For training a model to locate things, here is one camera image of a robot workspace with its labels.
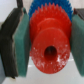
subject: gear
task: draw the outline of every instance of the gear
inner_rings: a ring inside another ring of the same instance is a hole
[[[71,4],[69,3],[68,0],[34,0],[31,4],[30,10],[29,10],[29,18],[32,17],[32,14],[35,12],[35,10],[38,9],[38,7],[41,8],[41,5],[43,4],[43,6],[45,6],[45,3],[49,5],[49,3],[51,4],[55,4],[55,5],[59,5],[61,6],[66,13],[68,14],[70,20],[72,18],[72,7]]]
[[[31,58],[47,74],[64,68],[70,56],[71,21],[58,5],[45,4],[30,19]]]
[[[69,20],[69,17],[67,13],[59,7],[58,5],[55,6],[55,4],[50,4],[47,6],[45,4],[45,7],[42,5],[41,8],[38,7],[38,10],[33,13],[31,19],[30,19],[30,37],[31,42],[33,42],[32,38],[34,38],[39,30],[39,32],[45,28],[41,28],[42,25],[45,26],[46,22],[46,28],[48,27],[57,27],[57,24],[59,24],[62,29],[62,31],[67,35],[67,37],[70,39],[71,35],[71,21]]]

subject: red spool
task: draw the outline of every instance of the red spool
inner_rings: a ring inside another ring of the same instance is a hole
[[[64,68],[70,56],[71,21],[58,5],[35,11],[30,19],[31,57],[35,66],[47,74]]]

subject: green panel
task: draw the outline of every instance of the green panel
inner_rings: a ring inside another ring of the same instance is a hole
[[[72,17],[71,51],[81,76],[84,76],[84,21],[78,16]]]
[[[26,76],[29,60],[29,17],[24,14],[15,34],[15,56],[19,76]]]

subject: white background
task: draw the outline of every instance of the white background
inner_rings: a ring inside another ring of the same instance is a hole
[[[23,0],[23,2],[28,12],[32,0]],[[73,8],[84,7],[84,0],[70,0],[70,2]],[[16,0],[0,0],[0,22],[3,22],[15,7],[17,7]],[[84,84],[84,77],[80,76],[71,54],[65,68],[53,75],[40,72],[30,58],[25,78],[18,77],[15,80],[6,78],[3,84]]]

